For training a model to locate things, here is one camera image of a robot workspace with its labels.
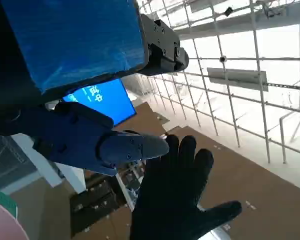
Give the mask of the black left hand blue tape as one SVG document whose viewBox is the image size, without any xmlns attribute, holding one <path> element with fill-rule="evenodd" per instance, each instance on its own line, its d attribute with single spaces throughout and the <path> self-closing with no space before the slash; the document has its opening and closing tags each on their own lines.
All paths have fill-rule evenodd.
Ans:
<svg viewBox="0 0 300 240">
<path fill-rule="evenodd" d="M 118 164 L 167 154 L 167 142 L 116 131 L 100 110 L 62 98 L 188 64 L 178 35 L 134 0 L 0 0 L 0 136 L 25 134 L 52 162 L 113 176 Z"/>
</svg>

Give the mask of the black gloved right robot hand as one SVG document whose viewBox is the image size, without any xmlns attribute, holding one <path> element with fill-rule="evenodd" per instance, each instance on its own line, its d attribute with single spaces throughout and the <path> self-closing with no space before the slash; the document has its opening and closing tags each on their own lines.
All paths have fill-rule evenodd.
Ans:
<svg viewBox="0 0 300 240">
<path fill-rule="evenodd" d="M 203 148 L 196 151 L 192 135 L 179 140 L 171 134 L 166 142 L 169 153 L 146 162 L 132 212 L 131 240 L 196 240 L 242 211 L 241 203 L 235 200 L 199 209 L 213 155 Z"/>
</svg>

